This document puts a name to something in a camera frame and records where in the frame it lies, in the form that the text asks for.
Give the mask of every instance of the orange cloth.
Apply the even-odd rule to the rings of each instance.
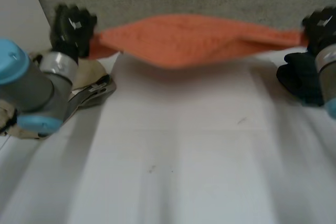
[[[91,42],[90,58],[125,51],[152,65],[178,69],[306,44],[300,31],[177,14],[151,17],[101,32]]]

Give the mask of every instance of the white tablecloth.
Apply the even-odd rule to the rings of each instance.
[[[0,150],[0,223],[334,224],[336,122],[278,83],[290,51],[183,71],[120,56],[103,106]]]

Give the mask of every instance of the white wall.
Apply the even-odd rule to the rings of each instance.
[[[0,37],[26,51],[49,48],[49,23],[38,0],[0,0],[0,6]]]

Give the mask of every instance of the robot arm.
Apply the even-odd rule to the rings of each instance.
[[[60,5],[51,28],[52,50],[39,68],[15,43],[0,40],[0,98],[15,106],[17,124],[50,134],[63,124],[78,58],[88,55],[97,18]]]

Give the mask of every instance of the silver metal band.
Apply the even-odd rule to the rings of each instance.
[[[60,52],[49,52],[43,57],[39,67],[42,72],[58,74],[73,82],[78,65],[67,55]]]
[[[324,48],[316,56],[315,65],[317,72],[320,72],[325,65],[333,61],[336,61],[336,45],[331,45],[329,47]]]

